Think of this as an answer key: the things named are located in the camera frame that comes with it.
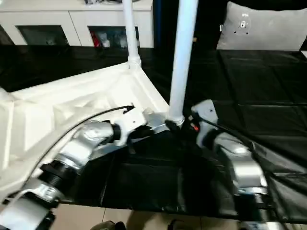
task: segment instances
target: black table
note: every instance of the black table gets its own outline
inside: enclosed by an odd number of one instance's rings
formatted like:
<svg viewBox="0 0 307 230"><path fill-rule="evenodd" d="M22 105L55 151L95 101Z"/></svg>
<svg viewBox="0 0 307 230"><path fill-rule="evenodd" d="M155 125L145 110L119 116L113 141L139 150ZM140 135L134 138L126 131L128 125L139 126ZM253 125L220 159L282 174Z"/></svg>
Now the black table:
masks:
<svg viewBox="0 0 307 230"><path fill-rule="evenodd" d="M140 49L142 68L168 102L173 52ZM9 92L119 64L122 50L1 46L0 86ZM307 223L307 60L299 52L193 50L184 112L212 99L219 123L256 145L283 221ZM90 162L68 203L236 218L232 196L201 153L171 132Z"/></svg>

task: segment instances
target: black cable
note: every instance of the black cable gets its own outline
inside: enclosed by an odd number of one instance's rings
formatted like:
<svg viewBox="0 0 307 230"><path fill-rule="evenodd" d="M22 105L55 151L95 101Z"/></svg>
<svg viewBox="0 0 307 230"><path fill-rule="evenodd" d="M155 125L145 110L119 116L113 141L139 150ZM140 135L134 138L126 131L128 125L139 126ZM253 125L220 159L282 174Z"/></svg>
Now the black cable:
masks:
<svg viewBox="0 0 307 230"><path fill-rule="evenodd" d="M218 129L221 129L222 131L224 131L224 132L226 132L226 133L228 133L228 134L231 134L231 135L233 135L234 137L236 137L236 138L238 138L239 140L241 140L241 141L243 142L244 145L246 145L246 146L248 146L248 147L250 148L250 150L253 152L253 157L255 158L255 160L257 161L257 163L259 163L259 165L261 165L260 162L259 162L258 156L257 156L257 154L256 154L255 151L254 151L254 148L251 146L252 138L249 138L250 134L246 133L246 132L243 131L243 130L234 131L234 130L232 130L231 128L229 128L229 127L227 127L227 126L221 126L221 125L219 125L219 124L217 124L217 123L214 123L214 122L211 122L211 121L209 121L209 120L207 120L207 119L204 119L204 118L200 117L198 114L194 114L193 117L194 117L194 116L197 117L196 119L200 119L200 120L202 120L202 121L208 123L209 125L212 125L212 126L218 128ZM273 183L271 183L271 188L273 188L274 191L275 191L277 194L279 194L279 192L278 192L276 186L273 185ZM286 204L284 204L283 202L281 202L281 203L283 204L283 208L284 208L284 210L287 212L287 216L288 216L288 218L289 218L289 214L288 214L289 212L287 211L288 208L286 207ZM288 228L288 227L286 226L286 224L283 222L282 217L279 215L279 213L277 212L276 209L274 210L274 212L275 212L275 214L276 214L276 217L277 217L278 221L279 221L279 222L281 223L281 225L283 226L283 228L284 228L285 230L289 230L289 228Z"/></svg>
<svg viewBox="0 0 307 230"><path fill-rule="evenodd" d="M76 125L74 125L73 127L71 127L69 130L67 130L63 135L61 135L61 137L56 141L54 142L51 147L46 151L46 153L39 159L39 161L37 162L37 164L35 165L35 167L33 168L33 170L31 171L28 179L25 181L25 183L30 179L31 175L33 174L34 170L37 168L38 164L42 161L42 159L52 150L52 148L62 139L64 138L69 132L71 132L73 129L75 129L77 126L81 125L83 122L86 122L96 116L100 116L102 114L106 114L106 113L110 113L110 112L113 112L113 111L116 111L116 110L121 110L121 109L126 109L127 111L130 111L131 109L134 109L134 106L133 105L126 105L126 106L121 106L121 107L117 107L117 108L112 108L112 109L108 109L108 110L105 110L105 111L102 111L102 112L99 112L99 113L96 113L86 119L83 119L82 121L78 122Z"/></svg>

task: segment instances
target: white pillow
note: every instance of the white pillow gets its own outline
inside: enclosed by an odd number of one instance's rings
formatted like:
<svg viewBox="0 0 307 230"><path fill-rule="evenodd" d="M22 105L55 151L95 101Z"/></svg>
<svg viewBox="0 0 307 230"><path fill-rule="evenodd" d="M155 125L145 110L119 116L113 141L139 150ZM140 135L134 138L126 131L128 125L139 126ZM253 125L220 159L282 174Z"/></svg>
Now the white pillow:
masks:
<svg viewBox="0 0 307 230"><path fill-rule="evenodd" d="M299 50L307 36L307 9L258 11L227 4L217 49Z"/></svg>

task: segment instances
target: white vertical rod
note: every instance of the white vertical rod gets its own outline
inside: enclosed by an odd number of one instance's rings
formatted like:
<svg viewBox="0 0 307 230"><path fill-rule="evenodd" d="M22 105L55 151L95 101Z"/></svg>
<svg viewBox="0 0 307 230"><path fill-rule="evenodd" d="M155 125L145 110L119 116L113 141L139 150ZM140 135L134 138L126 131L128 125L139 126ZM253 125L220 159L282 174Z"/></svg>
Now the white vertical rod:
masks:
<svg viewBox="0 0 307 230"><path fill-rule="evenodd" d="M198 0L180 0L168 120L181 126Z"/></svg>
<svg viewBox="0 0 307 230"><path fill-rule="evenodd" d="M133 19L132 0L123 0L125 23L126 23L126 36L128 43L128 64L131 66L141 64L141 59L138 53L138 44L136 40L135 24Z"/></svg>

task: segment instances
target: silver robotic arm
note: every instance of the silver robotic arm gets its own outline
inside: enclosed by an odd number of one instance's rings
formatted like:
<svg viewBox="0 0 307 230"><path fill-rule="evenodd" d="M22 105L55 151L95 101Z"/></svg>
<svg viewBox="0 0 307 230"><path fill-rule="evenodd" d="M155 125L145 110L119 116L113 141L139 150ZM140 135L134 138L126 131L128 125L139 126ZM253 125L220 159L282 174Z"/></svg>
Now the silver robotic arm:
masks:
<svg viewBox="0 0 307 230"><path fill-rule="evenodd" d="M98 145L126 144L128 135L147 123L134 108L113 124L89 121L79 128L37 178L30 178L0 213L0 230L46 230L55 219L52 209L64 198L75 179L92 158Z"/></svg>
<svg viewBox="0 0 307 230"><path fill-rule="evenodd" d="M213 102L206 100L192 108L194 119L199 122L197 144L204 148L209 133L218 129ZM253 152L237 137L223 132L213 140L213 154L224 166L226 183L234 197L240 220L239 230L283 230L277 221L267 182L262 168L253 158Z"/></svg>

